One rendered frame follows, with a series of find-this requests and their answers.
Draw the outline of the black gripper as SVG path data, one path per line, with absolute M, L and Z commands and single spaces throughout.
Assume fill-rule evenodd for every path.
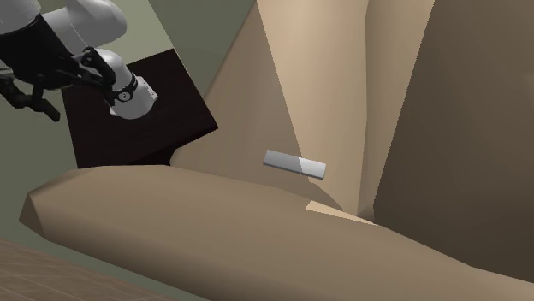
M 0 34 L 0 60 L 17 79 L 35 86 L 33 94 L 27 95 L 13 78 L 0 78 L 0 95 L 15 109 L 30 108 L 58 122 L 61 113 L 43 98 L 41 88 L 71 85 L 90 86 L 101 92 L 109 106 L 115 105 L 114 70 L 94 47 L 87 46 L 81 55 L 73 56 L 41 14 L 20 29 Z

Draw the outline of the dark robot stand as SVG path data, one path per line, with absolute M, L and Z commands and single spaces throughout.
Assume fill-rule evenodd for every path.
M 158 95 L 136 120 L 110 113 L 101 94 L 87 86 L 62 90 L 78 168 L 168 165 L 174 151 L 218 129 L 175 50 L 128 64 Z

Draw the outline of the beige sofa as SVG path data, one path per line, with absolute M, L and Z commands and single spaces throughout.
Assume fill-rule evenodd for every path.
M 257 0 L 206 102 L 169 166 L 21 222 L 210 301 L 534 301 L 534 0 Z

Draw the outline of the grey flat remote control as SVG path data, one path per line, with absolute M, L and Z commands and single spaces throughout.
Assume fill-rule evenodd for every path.
M 292 156 L 274 150 L 267 150 L 265 152 L 263 165 L 320 180 L 324 179 L 326 171 L 326 164 L 323 162 Z

